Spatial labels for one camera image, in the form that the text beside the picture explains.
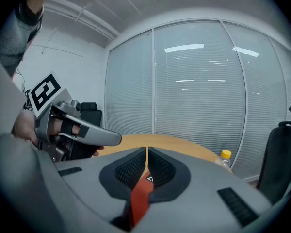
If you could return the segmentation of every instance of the round table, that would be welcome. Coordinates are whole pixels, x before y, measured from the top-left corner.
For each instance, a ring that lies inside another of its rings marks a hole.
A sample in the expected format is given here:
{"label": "round table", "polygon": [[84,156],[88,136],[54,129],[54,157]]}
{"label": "round table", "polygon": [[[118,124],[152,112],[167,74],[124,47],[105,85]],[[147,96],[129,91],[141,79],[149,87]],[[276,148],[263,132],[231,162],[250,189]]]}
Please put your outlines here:
{"label": "round table", "polygon": [[[123,136],[120,145],[105,147],[103,151],[99,151],[99,156],[109,155],[138,147],[157,147],[204,159],[210,162],[215,162],[218,159],[218,156],[215,153],[201,145],[181,138],[161,134],[125,135]],[[146,152],[146,168],[142,176],[148,172],[147,163],[148,156]]]}

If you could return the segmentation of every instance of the plastic bottle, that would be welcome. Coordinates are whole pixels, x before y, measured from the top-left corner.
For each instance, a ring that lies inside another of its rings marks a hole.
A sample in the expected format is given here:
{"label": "plastic bottle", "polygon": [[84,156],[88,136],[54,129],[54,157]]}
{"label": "plastic bottle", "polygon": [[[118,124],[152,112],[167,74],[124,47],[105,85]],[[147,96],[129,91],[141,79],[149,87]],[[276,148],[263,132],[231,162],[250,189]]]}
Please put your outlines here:
{"label": "plastic bottle", "polygon": [[231,155],[232,155],[231,151],[223,150],[219,159],[216,160],[216,164],[229,170],[231,167],[231,160],[230,160]]}

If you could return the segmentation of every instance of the ceiling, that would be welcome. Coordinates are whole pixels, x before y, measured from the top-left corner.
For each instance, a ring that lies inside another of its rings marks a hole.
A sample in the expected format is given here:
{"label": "ceiling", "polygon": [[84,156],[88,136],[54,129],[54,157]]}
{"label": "ceiling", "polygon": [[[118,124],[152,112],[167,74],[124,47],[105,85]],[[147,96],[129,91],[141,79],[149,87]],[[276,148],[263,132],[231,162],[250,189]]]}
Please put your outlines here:
{"label": "ceiling", "polygon": [[114,40],[134,20],[149,15],[149,11],[179,7],[219,7],[241,11],[264,21],[270,21],[276,9],[271,0],[47,0],[49,11],[71,17],[101,33],[103,47]]}

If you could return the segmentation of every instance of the window blind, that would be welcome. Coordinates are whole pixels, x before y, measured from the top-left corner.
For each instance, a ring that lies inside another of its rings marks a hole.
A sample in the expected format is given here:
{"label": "window blind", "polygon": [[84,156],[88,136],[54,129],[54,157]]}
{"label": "window blind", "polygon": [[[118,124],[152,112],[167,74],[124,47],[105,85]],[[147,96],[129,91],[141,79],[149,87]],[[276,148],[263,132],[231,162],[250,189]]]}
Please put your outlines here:
{"label": "window blind", "polygon": [[260,174],[269,134],[286,117],[286,92],[280,63],[269,38],[225,23],[238,51],[248,86],[248,122],[232,171],[240,178]]}
{"label": "window blind", "polygon": [[291,112],[289,111],[289,107],[291,106],[291,52],[274,40],[272,40],[272,43],[278,55],[279,61],[281,63],[283,75],[285,78],[285,85],[287,91],[286,120],[291,121]]}
{"label": "window blind", "polygon": [[232,160],[244,127],[245,89],[233,44],[219,22],[155,30],[155,133],[181,137]]}
{"label": "window blind", "polygon": [[122,135],[151,133],[152,33],[110,52],[105,91],[106,128]]}

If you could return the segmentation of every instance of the ceiling light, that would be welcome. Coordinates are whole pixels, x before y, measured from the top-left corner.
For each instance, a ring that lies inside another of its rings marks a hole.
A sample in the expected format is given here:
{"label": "ceiling light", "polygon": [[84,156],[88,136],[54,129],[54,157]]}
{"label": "ceiling light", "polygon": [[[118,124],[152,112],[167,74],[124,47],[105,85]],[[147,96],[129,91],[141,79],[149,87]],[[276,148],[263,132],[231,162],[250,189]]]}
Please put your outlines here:
{"label": "ceiling light", "polygon": [[177,46],[173,48],[168,48],[165,49],[166,53],[169,52],[176,52],[176,51],[182,51],[182,50],[189,50],[189,49],[203,49],[204,44],[190,44],[190,45],[182,45],[182,46]]}
{"label": "ceiling light", "polygon": [[248,54],[248,55],[251,55],[251,56],[254,56],[254,57],[258,57],[260,54],[257,53],[257,52],[253,52],[251,50],[248,50],[248,49],[242,49],[240,47],[233,47],[232,49],[233,51],[237,51],[237,52],[242,52],[244,54]]}
{"label": "ceiling light", "polygon": [[194,81],[194,80],[176,80],[176,82],[191,82],[191,81]]}
{"label": "ceiling light", "polygon": [[226,82],[226,80],[208,80],[210,82]]}

